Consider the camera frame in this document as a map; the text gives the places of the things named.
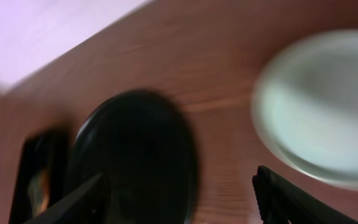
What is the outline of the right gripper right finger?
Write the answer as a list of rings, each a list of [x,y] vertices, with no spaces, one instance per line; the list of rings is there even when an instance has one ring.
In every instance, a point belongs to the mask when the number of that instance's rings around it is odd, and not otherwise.
[[[358,224],[265,166],[252,184],[263,224]]]

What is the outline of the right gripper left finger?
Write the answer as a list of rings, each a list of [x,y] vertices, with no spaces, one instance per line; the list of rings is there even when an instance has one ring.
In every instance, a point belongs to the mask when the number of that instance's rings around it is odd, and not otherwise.
[[[109,196],[109,183],[102,173],[98,173],[24,224],[102,224],[106,219]]]

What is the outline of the orange green scrub sponge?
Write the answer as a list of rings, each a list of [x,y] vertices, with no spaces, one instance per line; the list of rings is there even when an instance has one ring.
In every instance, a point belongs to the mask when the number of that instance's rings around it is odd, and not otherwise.
[[[50,180],[46,169],[36,173],[29,182],[27,195],[32,207],[32,216],[46,211],[50,201]]]

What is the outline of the light green plate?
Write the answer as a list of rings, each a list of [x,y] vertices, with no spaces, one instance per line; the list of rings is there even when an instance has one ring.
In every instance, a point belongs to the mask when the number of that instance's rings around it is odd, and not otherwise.
[[[257,80],[251,114],[286,165],[358,191],[358,29],[311,35],[276,54]]]

